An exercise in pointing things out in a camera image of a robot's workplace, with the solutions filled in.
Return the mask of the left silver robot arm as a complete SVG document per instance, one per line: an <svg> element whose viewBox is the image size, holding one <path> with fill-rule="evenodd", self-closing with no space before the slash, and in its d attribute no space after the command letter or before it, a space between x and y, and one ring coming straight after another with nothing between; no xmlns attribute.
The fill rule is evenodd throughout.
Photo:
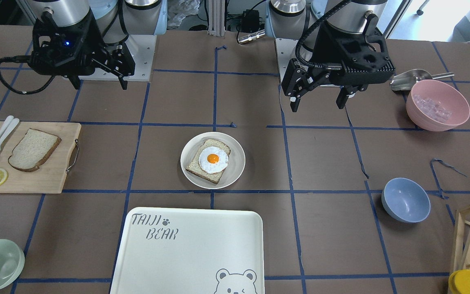
<svg viewBox="0 0 470 294"><path fill-rule="evenodd" d="M340 88L342 109L369 85L387 82L395 67L377 27L385 0L269 0L265 33L295 40L281 81L293 112L322 85Z"/></svg>

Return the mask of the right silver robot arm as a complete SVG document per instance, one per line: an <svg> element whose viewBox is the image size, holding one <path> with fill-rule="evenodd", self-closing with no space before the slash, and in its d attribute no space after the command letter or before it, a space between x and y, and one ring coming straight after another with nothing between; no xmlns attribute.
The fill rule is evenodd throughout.
<svg viewBox="0 0 470 294"><path fill-rule="evenodd" d="M151 78L155 42L167 29L166 0L30 0L36 16L28 66L82 80L128 82Z"/></svg>

